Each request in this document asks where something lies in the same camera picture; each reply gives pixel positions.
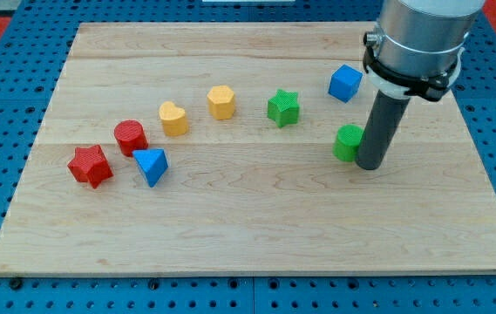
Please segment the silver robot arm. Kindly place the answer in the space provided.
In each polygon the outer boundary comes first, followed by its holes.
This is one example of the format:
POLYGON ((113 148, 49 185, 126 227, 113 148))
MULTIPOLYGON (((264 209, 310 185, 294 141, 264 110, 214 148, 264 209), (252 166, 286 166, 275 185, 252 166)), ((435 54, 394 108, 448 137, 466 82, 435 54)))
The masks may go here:
POLYGON ((364 34, 364 70, 384 95, 443 98, 461 70, 464 44, 485 0, 384 0, 364 34))

